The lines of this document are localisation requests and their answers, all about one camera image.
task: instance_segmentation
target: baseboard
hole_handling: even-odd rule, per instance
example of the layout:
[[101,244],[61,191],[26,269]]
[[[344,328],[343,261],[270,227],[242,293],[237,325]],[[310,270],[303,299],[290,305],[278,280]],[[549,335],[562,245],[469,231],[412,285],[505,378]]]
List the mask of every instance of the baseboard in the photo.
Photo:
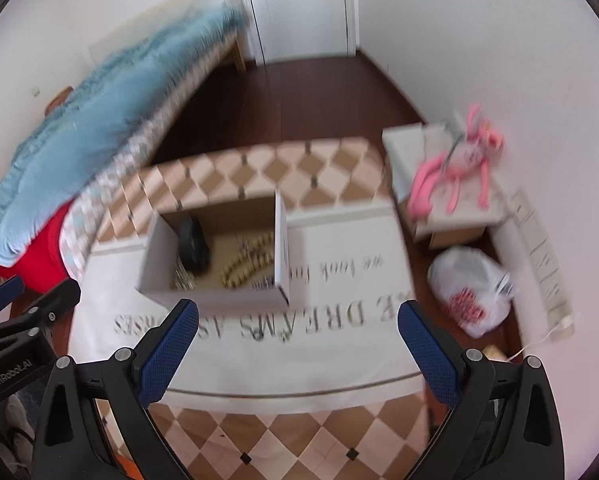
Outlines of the baseboard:
[[428,124],[428,121],[426,121],[423,118],[422,113],[420,112],[420,110],[417,109],[417,107],[409,100],[409,98],[404,94],[404,92],[402,92],[399,89],[399,86],[397,85],[397,83],[395,81],[393,81],[393,79],[391,78],[390,75],[388,75],[376,62],[374,59],[372,59],[371,56],[369,56],[368,53],[366,53],[364,51],[364,49],[362,48],[358,48],[355,51],[355,56],[359,57],[360,59],[362,59],[365,63],[367,63],[373,70],[375,70],[375,72],[377,72],[377,74],[379,76],[381,76],[381,78],[384,80],[384,83],[386,84],[387,88],[390,88],[391,92],[393,92],[395,94],[396,97],[398,97],[399,99],[401,99],[402,101],[404,101],[404,103],[406,105],[408,105],[409,107],[411,107],[415,113],[417,114],[417,116],[419,117],[420,121],[422,124]]

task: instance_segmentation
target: door frame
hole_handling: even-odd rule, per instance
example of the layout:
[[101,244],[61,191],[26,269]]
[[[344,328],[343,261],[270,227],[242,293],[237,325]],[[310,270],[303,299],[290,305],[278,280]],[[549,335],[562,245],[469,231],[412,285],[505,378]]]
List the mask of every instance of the door frame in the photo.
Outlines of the door frame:
[[[357,49],[356,42],[356,16],[355,16],[355,0],[343,0],[346,13],[346,46],[349,56],[355,56]],[[253,8],[253,0],[244,0],[246,4],[246,12],[248,14],[248,28],[246,36],[251,47],[251,53],[256,58],[257,66],[264,64],[264,51],[262,42],[260,41],[259,32],[257,30],[257,22],[255,11]]]

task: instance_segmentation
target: wall outlet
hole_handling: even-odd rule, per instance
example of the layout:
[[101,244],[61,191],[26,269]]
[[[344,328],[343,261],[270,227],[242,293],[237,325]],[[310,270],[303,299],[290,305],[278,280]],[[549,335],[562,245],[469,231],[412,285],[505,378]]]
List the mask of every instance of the wall outlet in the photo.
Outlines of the wall outlet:
[[543,294],[548,326],[554,330],[551,337],[569,337],[575,330],[573,309],[548,233],[523,190],[518,190],[511,197],[508,207],[528,248],[529,259]]

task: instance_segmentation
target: patterned bedsheet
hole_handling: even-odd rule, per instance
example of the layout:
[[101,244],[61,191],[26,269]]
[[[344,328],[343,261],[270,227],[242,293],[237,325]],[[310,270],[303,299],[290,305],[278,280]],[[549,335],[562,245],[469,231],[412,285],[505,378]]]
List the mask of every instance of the patterned bedsheet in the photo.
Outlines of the patterned bedsheet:
[[200,58],[157,113],[145,121],[73,202],[60,233],[60,254],[72,278],[81,280],[99,224],[121,183],[147,164],[190,96],[228,54],[236,36],[237,32],[228,34],[223,43]]

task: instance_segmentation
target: checkered fabric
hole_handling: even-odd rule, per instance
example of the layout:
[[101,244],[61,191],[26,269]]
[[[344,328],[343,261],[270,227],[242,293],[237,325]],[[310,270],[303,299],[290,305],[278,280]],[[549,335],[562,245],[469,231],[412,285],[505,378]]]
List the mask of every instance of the checkered fabric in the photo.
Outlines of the checkered fabric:
[[279,189],[287,210],[390,197],[381,157],[361,138],[263,144],[183,158],[127,179],[97,235],[110,242],[148,232],[162,213]]
[[[97,402],[113,449],[131,458],[109,404]],[[423,393],[288,415],[148,411],[196,480],[402,480],[428,442]]]

